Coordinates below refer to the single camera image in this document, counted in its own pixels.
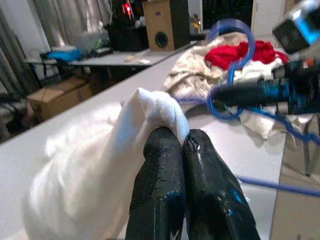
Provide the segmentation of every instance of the floor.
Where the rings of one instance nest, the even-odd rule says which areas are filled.
[[[311,132],[318,132],[317,119],[313,119]],[[320,147],[309,145],[310,159],[317,160],[313,174],[304,175],[304,149],[286,144],[280,175],[282,184],[290,184],[320,191]],[[320,197],[278,192],[274,212],[271,240],[320,240]]]

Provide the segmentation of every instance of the wall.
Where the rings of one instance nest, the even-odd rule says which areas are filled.
[[[0,7],[27,58],[39,58],[40,52],[50,50],[32,0],[0,0]],[[36,72],[40,79],[44,77],[41,66]]]

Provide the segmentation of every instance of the blue cable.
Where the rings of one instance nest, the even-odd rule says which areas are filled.
[[[243,176],[235,176],[235,177],[244,184],[276,189],[276,190],[290,192],[290,193],[303,194],[303,195],[308,195],[313,197],[320,197],[320,191],[317,191],[315,189],[297,187],[297,186],[288,185],[288,184],[276,184],[273,182],[262,181],[262,180],[250,178],[250,177],[243,177]]]
[[[294,129],[294,127],[292,126],[291,122],[289,122],[288,120],[286,120],[285,118],[279,116],[279,115],[273,115],[269,112],[263,111],[262,109],[258,108],[258,107],[248,107],[246,108],[247,110],[257,113],[257,114],[261,114],[264,116],[267,116],[269,118],[272,118],[276,121],[281,122],[284,126],[285,129],[291,133],[293,136],[297,137],[298,139],[300,139],[301,141],[308,143],[309,141],[314,141],[316,144],[320,145],[320,138],[315,135],[314,133],[309,133],[307,135],[304,135],[298,131],[296,131]]]
[[[248,37],[249,49],[248,49],[246,56],[243,59],[240,59],[237,62],[232,62],[230,64],[229,69],[228,69],[228,76],[227,76],[227,84],[228,85],[232,85],[234,83],[235,70],[242,69],[244,67],[244,65],[254,56],[255,51],[256,51],[256,42],[255,42],[254,37],[252,36],[250,28],[245,23],[243,23],[242,21],[237,20],[237,19],[224,19],[224,20],[218,21],[211,28],[206,39],[211,41],[217,36],[217,34],[224,32],[224,31],[230,31],[230,30],[246,34]],[[221,119],[221,120],[233,120],[233,119],[239,117],[239,115],[244,111],[243,108],[238,108],[236,113],[231,113],[229,111],[229,114],[222,114],[215,108],[213,99],[214,99],[215,93],[217,92],[218,88],[219,88],[218,86],[212,88],[212,90],[209,93],[209,96],[207,99],[207,106],[208,106],[209,110],[212,112],[212,114],[216,118]],[[291,133],[293,136],[297,137],[298,139],[300,139],[301,141],[303,141],[305,143],[307,143],[309,141],[314,141],[316,144],[320,145],[320,138],[318,136],[316,136],[314,133],[309,133],[307,135],[304,135],[304,134],[296,131],[293,128],[291,122],[289,122],[288,120],[286,120],[285,118],[283,118],[279,115],[273,115],[271,113],[265,112],[258,107],[248,107],[246,109],[249,111],[252,111],[254,113],[261,114],[261,115],[270,117],[276,121],[281,122],[282,124],[284,124],[285,129],[289,133]]]
[[[248,27],[244,22],[238,20],[238,19],[224,19],[221,21],[218,21],[211,29],[208,35],[206,36],[206,39],[208,41],[211,41],[216,38],[217,34],[221,34],[225,31],[236,31],[240,33],[246,34],[248,38],[249,48],[248,52],[244,56],[244,58],[240,59],[239,61],[232,62],[228,69],[228,77],[227,77],[227,84],[232,85],[234,83],[234,75],[235,70],[242,69],[246,63],[252,59],[252,57],[255,54],[256,51],[256,42],[254,37],[252,36],[251,29]],[[209,109],[211,110],[212,114],[216,116],[219,119],[222,120],[232,120],[234,118],[237,118],[244,110],[242,108],[238,108],[236,113],[230,113],[230,114],[222,114],[220,113],[214,106],[213,98],[215,89],[211,91],[209,97],[208,97],[208,105]]]

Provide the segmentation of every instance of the white towel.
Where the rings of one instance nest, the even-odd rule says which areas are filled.
[[[165,126],[182,145],[189,134],[184,113],[167,93],[140,88],[120,109],[111,104],[82,116],[48,141],[50,161],[24,201],[29,239],[116,238],[129,217],[148,135]]]

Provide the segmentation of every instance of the red cloth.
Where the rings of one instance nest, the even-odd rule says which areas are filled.
[[[205,55],[205,60],[211,62],[214,66],[227,70],[231,62],[235,62],[246,55],[248,47],[247,42],[241,42],[239,46],[218,46]],[[255,41],[253,61],[269,64],[276,58],[280,58],[284,64],[289,61],[288,56],[280,51],[275,51],[270,42]]]

